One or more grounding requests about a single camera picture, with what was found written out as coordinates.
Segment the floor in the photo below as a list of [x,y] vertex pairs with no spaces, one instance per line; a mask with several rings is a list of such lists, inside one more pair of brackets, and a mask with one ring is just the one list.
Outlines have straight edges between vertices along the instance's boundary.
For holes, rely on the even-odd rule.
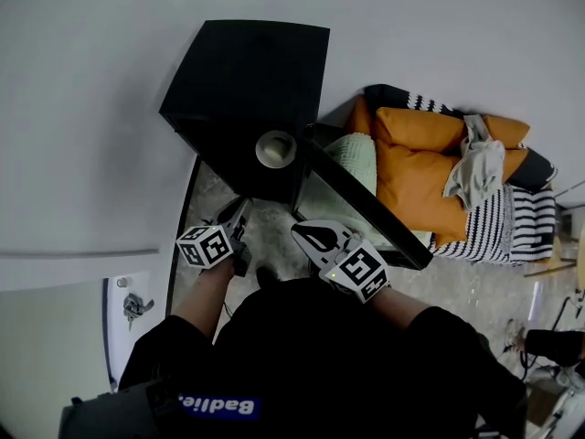
[[[186,227],[210,218],[235,195],[207,165],[202,164],[189,204]],[[236,277],[229,286],[226,303],[233,311],[244,298],[258,289],[255,268],[268,262],[283,280],[307,275],[308,260],[294,243],[290,228],[293,217],[277,203],[256,200],[244,240],[253,260],[245,278]],[[524,278],[525,273],[540,269],[538,265],[504,267],[490,263],[435,258],[422,272],[390,268],[391,284],[397,290],[447,309],[482,332],[492,351],[516,374],[522,373],[517,356],[501,355],[505,342],[506,322],[514,317],[527,327],[551,328],[564,298],[574,294],[576,274],[568,270],[540,278]],[[180,259],[176,270],[173,306],[176,306],[198,271]],[[533,316],[528,322],[533,294],[537,294]],[[585,326],[585,316],[575,318],[576,309],[567,305],[559,329]],[[219,328],[228,321],[223,311]]]

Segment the black and white striped fabric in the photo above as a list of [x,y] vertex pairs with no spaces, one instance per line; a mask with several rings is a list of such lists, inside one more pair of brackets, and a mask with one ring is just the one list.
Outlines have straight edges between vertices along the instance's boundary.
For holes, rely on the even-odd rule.
[[433,235],[430,250],[434,255],[451,259],[518,265],[549,258],[554,231],[552,190],[531,193],[504,186],[469,213],[466,242],[436,248]]

